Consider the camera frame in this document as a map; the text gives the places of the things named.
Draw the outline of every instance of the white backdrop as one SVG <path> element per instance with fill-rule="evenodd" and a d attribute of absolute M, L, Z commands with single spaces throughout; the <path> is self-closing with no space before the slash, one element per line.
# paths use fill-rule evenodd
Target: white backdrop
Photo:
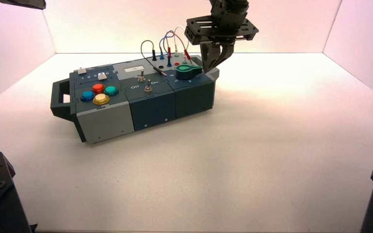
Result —
<path fill-rule="evenodd" d="M 340 0 L 250 0 L 260 30 L 237 52 L 322 52 Z M 210 14 L 208 0 L 47 0 L 44 11 L 57 53 L 139 52 L 186 19 Z M 195 46 L 191 51 L 199 51 Z"/>
<path fill-rule="evenodd" d="M 54 54 L 41 11 L 0 3 L 0 93 Z"/>
<path fill-rule="evenodd" d="M 325 54 L 373 90 L 373 0 L 344 0 Z"/>

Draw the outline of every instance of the small white button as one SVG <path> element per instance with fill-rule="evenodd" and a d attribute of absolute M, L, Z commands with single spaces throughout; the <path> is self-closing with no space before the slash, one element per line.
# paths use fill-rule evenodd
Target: small white button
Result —
<path fill-rule="evenodd" d="M 86 74 L 86 69 L 79 69 L 78 74 Z"/>
<path fill-rule="evenodd" d="M 108 77 L 106 76 L 106 74 L 104 72 L 99 73 L 98 74 L 98 80 L 104 80 L 104 79 L 108 79 Z"/>

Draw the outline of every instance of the wire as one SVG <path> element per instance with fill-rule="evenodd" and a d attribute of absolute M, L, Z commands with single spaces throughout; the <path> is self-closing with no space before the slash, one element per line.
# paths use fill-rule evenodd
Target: wire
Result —
<path fill-rule="evenodd" d="M 167 34 L 165 35 L 165 37 L 164 38 L 167 38 L 167 37 L 171 37 L 171 36 L 168 36 L 168 33 L 172 33 L 173 34 L 173 36 L 176 36 L 180 41 L 181 41 L 181 43 L 182 43 L 182 46 L 184 47 L 184 50 L 186 50 L 186 47 L 185 47 L 185 44 L 184 44 L 184 42 L 181 40 L 181 38 L 179 38 L 179 36 L 174 32 L 174 31 L 169 31 L 169 32 L 167 32 Z"/>
<path fill-rule="evenodd" d="M 185 31 L 185 29 L 184 29 L 182 26 L 178 26 L 178 27 L 175 28 L 174 33 L 176 33 L 176 30 L 177 30 L 178 28 L 181 28 L 182 30 Z M 186 49 L 187 49 L 187 50 L 188 50 L 188 47 L 189 47 L 189 40 L 188 40 L 188 44 L 186 45 Z"/>
<path fill-rule="evenodd" d="M 151 44 L 152 44 L 152 50 L 154 50 L 154 48 L 155 48 L 155 45 L 153 44 L 153 42 L 152 41 L 150 41 L 150 40 L 144 40 L 144 41 L 142 41 L 142 43 L 141 43 L 141 55 L 142 55 L 142 57 L 152 66 L 152 68 L 156 71 L 156 72 L 158 72 L 158 73 L 160 73 L 160 74 L 162 74 L 162 75 L 164 75 L 164 76 L 166 76 L 167 74 L 165 73 L 165 72 L 163 72 L 162 70 L 160 70 L 159 68 L 157 68 L 156 66 L 154 66 L 145 56 L 144 56 L 144 52 L 142 51 L 142 46 L 144 45 L 144 43 L 145 42 L 150 42 Z"/>
<path fill-rule="evenodd" d="M 171 37 L 174 37 L 174 35 L 172 35 L 172 36 L 167 36 L 168 35 L 168 33 L 170 33 L 170 32 L 172 32 L 172 31 L 167 31 L 167 33 L 165 34 L 165 36 L 159 41 L 159 48 L 160 49 L 162 49 L 161 48 L 161 42 L 163 42 L 162 43 L 162 45 L 163 45 L 163 47 L 164 47 L 164 49 L 165 49 L 165 38 L 171 38 Z"/>
<path fill-rule="evenodd" d="M 151 44 L 152 44 L 152 50 L 154 49 L 154 45 L 153 45 L 153 42 L 152 41 L 150 41 L 150 40 L 144 40 L 144 41 L 142 41 L 142 43 L 141 43 L 141 55 L 142 55 L 142 57 L 145 59 L 145 60 L 147 60 L 147 62 L 149 63 L 149 64 L 151 64 L 151 66 L 153 66 L 153 67 L 155 67 L 154 65 L 152 65 L 152 63 L 144 56 L 144 53 L 142 52 L 142 46 L 144 45 L 144 43 L 145 42 L 151 42 Z"/>

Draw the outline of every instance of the green button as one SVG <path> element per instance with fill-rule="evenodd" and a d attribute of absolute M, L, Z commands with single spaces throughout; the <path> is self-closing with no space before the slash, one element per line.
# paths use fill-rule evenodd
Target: green button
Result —
<path fill-rule="evenodd" d="M 105 94 L 109 95 L 109 96 L 115 96 L 118 94 L 118 89 L 114 86 L 109 86 L 107 88 L 105 88 Z"/>

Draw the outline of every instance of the screw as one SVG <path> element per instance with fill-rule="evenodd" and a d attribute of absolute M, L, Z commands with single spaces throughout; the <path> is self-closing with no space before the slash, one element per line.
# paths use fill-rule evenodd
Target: screw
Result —
<path fill-rule="evenodd" d="M 1 181 L 0 182 L 0 189 L 4 188 L 6 186 L 6 182 L 5 181 Z"/>

